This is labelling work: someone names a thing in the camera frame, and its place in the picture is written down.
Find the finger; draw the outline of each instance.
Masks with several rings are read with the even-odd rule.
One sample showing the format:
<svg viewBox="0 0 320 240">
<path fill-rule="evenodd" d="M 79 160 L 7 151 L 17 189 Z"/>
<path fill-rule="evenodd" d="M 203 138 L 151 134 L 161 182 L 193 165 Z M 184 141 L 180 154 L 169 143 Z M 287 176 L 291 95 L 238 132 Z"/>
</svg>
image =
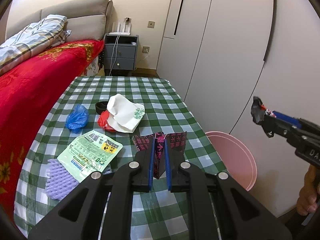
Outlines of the finger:
<svg viewBox="0 0 320 240">
<path fill-rule="evenodd" d="M 297 213 L 301 216 L 308 215 L 308 211 L 305 210 L 301 205 L 297 205 Z"/>
<path fill-rule="evenodd" d="M 316 203 L 309 204 L 309 202 L 304 199 L 303 197 L 300 197 L 297 201 L 297 205 L 300 205 L 303 207 L 304 210 L 306 210 L 308 213 L 314 213 L 318 207 Z"/>
<path fill-rule="evenodd" d="M 316 179 L 316 167 L 310 165 L 307 173 L 304 176 L 305 183 L 312 183 Z"/>
<path fill-rule="evenodd" d="M 300 190 L 299 196 L 308 200 L 310 205 L 314 204 L 317 200 L 317 192 L 312 184 L 305 184 Z"/>
</svg>

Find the table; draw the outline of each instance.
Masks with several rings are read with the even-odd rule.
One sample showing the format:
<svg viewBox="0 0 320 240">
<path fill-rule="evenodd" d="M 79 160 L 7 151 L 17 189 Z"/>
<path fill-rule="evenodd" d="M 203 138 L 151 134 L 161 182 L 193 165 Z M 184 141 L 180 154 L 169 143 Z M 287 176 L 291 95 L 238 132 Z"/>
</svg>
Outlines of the table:
<svg viewBox="0 0 320 240">
<path fill-rule="evenodd" d="M 146 114 L 133 134 L 105 132 L 97 124 L 99 116 L 95 103 L 106 101 L 117 93 L 145 106 Z M 79 134 L 64 128 L 65 120 L 75 104 L 82 104 L 90 114 L 88 124 Z M 132 135 L 159 131 L 165 134 L 187 131 L 185 158 L 189 162 L 212 174 L 226 169 L 192 113 L 168 81 L 137 77 L 77 77 L 47 115 L 22 166 L 14 203 L 14 221 L 25 236 L 58 203 L 44 192 L 48 159 L 57 158 L 75 137 L 93 129 L 124 145 L 111 162 L 114 171 L 133 160 L 137 149 L 131 140 Z M 187 240 L 187 225 L 186 193 L 170 193 L 165 173 L 160 179 L 153 180 L 150 193 L 135 192 L 131 240 Z"/>
</svg>

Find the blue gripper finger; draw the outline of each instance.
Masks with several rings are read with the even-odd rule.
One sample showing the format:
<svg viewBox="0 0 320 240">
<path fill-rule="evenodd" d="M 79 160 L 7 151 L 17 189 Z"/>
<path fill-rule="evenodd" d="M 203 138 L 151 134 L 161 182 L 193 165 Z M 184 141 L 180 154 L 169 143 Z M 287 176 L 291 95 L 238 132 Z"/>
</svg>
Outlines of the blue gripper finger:
<svg viewBox="0 0 320 240">
<path fill-rule="evenodd" d="M 149 190 L 152 188 L 152 182 L 153 182 L 153 158 L 155 154 L 155 138 L 152 140 L 152 148 L 151 148 L 151 156 L 150 156 L 150 164 L 149 164 L 149 176 L 148 176 L 148 187 Z"/>
<path fill-rule="evenodd" d="M 164 156 L 165 156 L 165 174 L 167 177 L 167 186 L 168 190 L 171 190 L 172 182 L 171 182 L 171 168 L 170 168 L 170 157 L 168 151 L 168 143 L 167 140 L 164 140 Z"/>
</svg>

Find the green package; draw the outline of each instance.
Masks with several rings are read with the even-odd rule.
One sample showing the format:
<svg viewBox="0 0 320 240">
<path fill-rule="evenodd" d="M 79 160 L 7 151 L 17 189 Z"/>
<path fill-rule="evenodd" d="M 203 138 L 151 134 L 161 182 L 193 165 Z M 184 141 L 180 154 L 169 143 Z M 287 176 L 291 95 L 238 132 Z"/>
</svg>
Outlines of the green package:
<svg viewBox="0 0 320 240">
<path fill-rule="evenodd" d="M 58 156 L 60 163 L 79 182 L 94 171 L 103 171 L 123 145 L 94 130 L 68 145 Z"/>
</svg>

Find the nightstand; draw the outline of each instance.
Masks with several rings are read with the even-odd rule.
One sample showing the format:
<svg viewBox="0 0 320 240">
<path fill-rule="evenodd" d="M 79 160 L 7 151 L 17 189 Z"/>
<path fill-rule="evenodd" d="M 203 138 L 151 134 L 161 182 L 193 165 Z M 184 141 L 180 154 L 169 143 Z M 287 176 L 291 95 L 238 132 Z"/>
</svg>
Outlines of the nightstand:
<svg viewBox="0 0 320 240">
<path fill-rule="evenodd" d="M 103 65 L 106 74 L 109 74 L 112 65 L 112 70 L 134 70 L 136 64 L 139 36 L 121 35 L 118 40 L 118 48 L 117 45 L 115 46 L 117 37 L 118 35 L 113 34 L 104 35 Z"/>
</svg>

